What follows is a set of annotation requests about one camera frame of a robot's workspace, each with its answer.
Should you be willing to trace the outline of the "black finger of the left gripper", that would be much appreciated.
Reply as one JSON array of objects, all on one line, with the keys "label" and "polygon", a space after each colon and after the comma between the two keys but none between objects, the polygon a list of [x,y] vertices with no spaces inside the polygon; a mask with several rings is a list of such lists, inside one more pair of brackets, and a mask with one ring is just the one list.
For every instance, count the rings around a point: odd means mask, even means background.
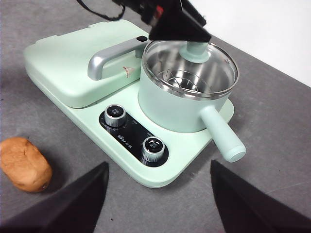
[{"label": "black finger of the left gripper", "polygon": [[155,20],[149,33],[151,40],[209,42],[211,34],[182,9],[182,1],[172,6]]},{"label": "black finger of the left gripper", "polygon": [[198,12],[198,10],[191,4],[189,0],[182,0],[182,9],[184,12],[188,13],[192,18],[194,18],[201,26],[206,25],[206,20]]}]

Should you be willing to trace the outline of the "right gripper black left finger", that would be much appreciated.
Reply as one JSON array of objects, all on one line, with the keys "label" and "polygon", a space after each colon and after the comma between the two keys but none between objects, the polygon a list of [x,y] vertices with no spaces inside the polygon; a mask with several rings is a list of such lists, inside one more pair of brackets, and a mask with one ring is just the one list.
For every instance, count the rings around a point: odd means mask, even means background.
[{"label": "right gripper black left finger", "polygon": [[92,233],[109,180],[103,162],[48,199],[3,223],[2,233]]}]

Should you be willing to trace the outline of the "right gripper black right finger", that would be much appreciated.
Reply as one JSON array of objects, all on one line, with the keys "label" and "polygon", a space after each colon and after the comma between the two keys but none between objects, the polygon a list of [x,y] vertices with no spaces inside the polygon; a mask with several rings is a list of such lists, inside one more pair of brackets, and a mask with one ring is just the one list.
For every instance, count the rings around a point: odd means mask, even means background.
[{"label": "right gripper black right finger", "polygon": [[211,184],[227,233],[309,233],[311,220],[211,161]]}]

